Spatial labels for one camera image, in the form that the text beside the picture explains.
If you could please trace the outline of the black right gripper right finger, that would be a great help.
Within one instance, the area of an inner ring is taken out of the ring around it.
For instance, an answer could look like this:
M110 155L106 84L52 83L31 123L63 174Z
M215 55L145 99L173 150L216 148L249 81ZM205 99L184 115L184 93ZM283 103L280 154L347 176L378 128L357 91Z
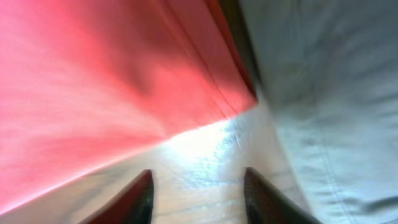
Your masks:
M243 186L248 224L320 224L252 167L245 171Z

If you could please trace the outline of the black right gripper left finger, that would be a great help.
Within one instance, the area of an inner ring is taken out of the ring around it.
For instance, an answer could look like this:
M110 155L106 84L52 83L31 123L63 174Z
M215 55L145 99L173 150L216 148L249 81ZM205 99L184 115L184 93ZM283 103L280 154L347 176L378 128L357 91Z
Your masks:
M150 224L154 207L154 180L146 169L83 224Z

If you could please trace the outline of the red orange soccer t-shirt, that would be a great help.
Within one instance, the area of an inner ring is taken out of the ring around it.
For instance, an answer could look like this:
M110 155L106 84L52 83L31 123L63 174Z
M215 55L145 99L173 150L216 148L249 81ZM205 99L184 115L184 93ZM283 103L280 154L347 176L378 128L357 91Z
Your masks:
M1 213L256 104L217 1L1 2Z

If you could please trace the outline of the khaki cargo shorts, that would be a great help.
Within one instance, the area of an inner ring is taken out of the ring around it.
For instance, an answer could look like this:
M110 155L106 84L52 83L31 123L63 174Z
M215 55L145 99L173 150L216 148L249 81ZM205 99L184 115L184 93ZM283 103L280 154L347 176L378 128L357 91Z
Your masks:
M397 1L242 1L277 134L323 223L397 222Z

